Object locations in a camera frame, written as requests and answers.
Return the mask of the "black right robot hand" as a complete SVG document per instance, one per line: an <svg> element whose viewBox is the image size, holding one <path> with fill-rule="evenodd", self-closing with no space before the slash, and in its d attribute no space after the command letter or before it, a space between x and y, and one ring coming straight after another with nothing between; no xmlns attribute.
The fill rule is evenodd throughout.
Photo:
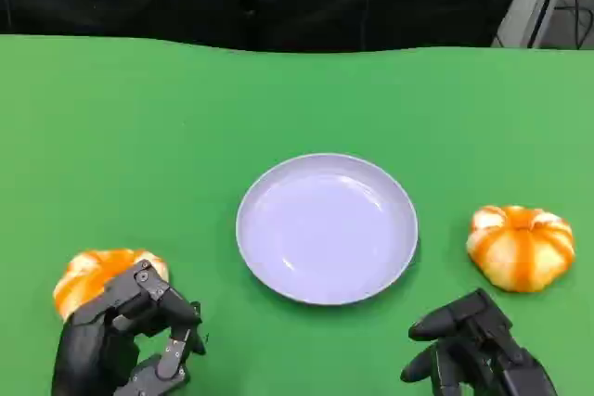
<svg viewBox="0 0 594 396"><path fill-rule="evenodd" d="M434 395L556 396L545 367L511 334L512 322L481 288L420 318L408 330L430 345L402 370L406 383L430 379Z"/></svg>

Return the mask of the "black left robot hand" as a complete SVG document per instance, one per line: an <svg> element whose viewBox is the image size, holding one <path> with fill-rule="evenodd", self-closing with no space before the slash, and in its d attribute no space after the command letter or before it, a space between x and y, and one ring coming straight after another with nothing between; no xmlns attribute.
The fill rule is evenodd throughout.
<svg viewBox="0 0 594 396"><path fill-rule="evenodd" d="M116 275L74 311L58 344L54 395L168 395L189 381L190 354L205 353L200 304L147 260Z"/></svg>

